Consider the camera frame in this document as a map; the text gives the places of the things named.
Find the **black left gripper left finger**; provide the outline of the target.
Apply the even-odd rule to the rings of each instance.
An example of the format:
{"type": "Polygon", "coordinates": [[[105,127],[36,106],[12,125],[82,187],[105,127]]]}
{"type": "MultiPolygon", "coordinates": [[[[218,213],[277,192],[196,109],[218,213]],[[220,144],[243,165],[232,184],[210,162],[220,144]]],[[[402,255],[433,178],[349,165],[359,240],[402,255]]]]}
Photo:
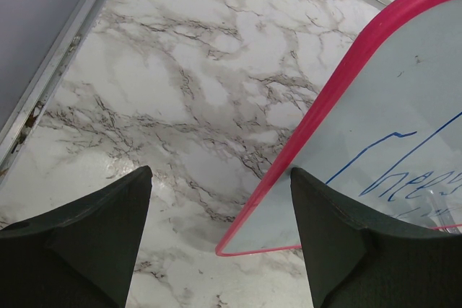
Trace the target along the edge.
{"type": "Polygon", "coordinates": [[[2,307],[124,307],[152,191],[140,167],[1,230],[2,307]]]}

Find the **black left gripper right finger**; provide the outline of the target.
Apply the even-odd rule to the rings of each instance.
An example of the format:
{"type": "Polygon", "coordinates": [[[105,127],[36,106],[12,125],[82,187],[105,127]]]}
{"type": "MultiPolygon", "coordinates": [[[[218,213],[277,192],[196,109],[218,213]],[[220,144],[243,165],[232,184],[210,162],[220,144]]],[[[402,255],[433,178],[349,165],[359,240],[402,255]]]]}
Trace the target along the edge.
{"type": "Polygon", "coordinates": [[[301,168],[292,202],[314,307],[460,307],[461,236],[408,224],[301,168]]]}

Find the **pink framed whiteboard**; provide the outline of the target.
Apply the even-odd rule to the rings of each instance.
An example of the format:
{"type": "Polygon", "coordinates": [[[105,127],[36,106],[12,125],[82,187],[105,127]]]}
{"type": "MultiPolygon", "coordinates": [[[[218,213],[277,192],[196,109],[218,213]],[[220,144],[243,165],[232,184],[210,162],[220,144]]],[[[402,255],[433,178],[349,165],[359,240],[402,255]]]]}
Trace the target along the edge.
{"type": "Polygon", "coordinates": [[[301,168],[410,224],[461,230],[461,0],[395,0],[361,31],[216,247],[300,246],[301,168]]]}

